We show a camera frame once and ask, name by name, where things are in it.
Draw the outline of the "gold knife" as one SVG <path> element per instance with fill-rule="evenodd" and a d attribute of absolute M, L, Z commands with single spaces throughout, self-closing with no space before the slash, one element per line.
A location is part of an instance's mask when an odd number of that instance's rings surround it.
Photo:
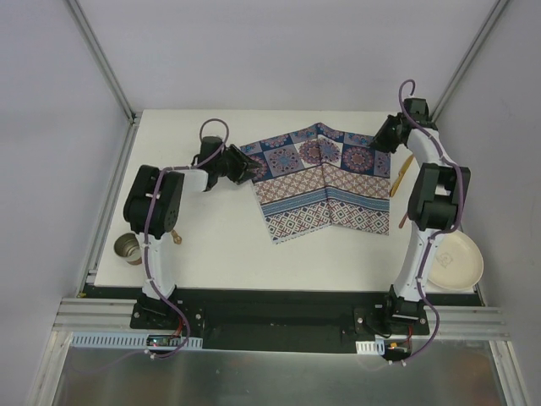
<path fill-rule="evenodd" d="M 398 174 L 397 174 L 397 177 L 393 183 L 393 185 L 391 186 L 391 189 L 390 189 L 390 197 L 394 197 L 403 178 L 405 177 L 405 174 L 407 173 L 407 170 L 409 169 L 409 167 L 411 166 L 413 162 L 413 155 L 410 155 L 406 161 L 402 164 L 400 170 L 398 171 Z"/>

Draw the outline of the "patterned cloth placemat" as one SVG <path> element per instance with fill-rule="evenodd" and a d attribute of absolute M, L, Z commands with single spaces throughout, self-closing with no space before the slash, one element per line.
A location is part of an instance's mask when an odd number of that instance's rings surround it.
<path fill-rule="evenodd" d="M 242 146 L 260 165 L 252 185 L 273 243 L 329 226 L 389 233 L 391 156 L 372 140 L 315 123 Z"/>

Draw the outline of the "copper spoon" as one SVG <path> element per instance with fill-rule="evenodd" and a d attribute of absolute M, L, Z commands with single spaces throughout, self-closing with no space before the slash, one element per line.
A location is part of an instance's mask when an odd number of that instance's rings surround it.
<path fill-rule="evenodd" d="M 407 212 L 406 212 L 406 213 L 403 215 L 401 221 L 400 221 L 399 224 L 398 224 L 398 228 L 399 228 L 399 229 L 402 229 L 402 228 L 404 227 L 404 224 L 405 224 L 405 222 L 406 222 L 407 219 L 408 219 L 408 214 L 407 214 Z"/>

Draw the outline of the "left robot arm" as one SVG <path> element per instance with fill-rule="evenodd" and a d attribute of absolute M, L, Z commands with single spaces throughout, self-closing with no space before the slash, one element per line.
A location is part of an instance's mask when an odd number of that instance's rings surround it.
<path fill-rule="evenodd" d="M 218 136 L 203 137 L 199 153 L 187 167 L 139 167 L 123 207 L 123 218 L 139 243 L 145 267 L 142 294 L 136 302 L 138 313 L 149 314 L 161 329 L 178 321 L 177 286 L 165 239 L 177 225 L 183 193 L 207 192 L 223 177 L 243 184 L 254 179 L 262 167 Z"/>

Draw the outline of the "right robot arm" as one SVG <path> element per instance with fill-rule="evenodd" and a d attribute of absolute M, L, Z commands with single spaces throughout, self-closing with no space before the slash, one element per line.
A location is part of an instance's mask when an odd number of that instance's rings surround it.
<path fill-rule="evenodd" d="M 387 117 L 369 144 L 384 153 L 396 152 L 399 145 L 413 154 L 419 172 L 407 204 L 412 232 L 406 257 L 380 312 L 382 327 L 394 334 L 424 317 L 429 268 L 443 237 L 460 225 L 471 178 L 470 169 L 458 166 L 440 143 L 422 98 L 401 101 L 401 111 Z"/>

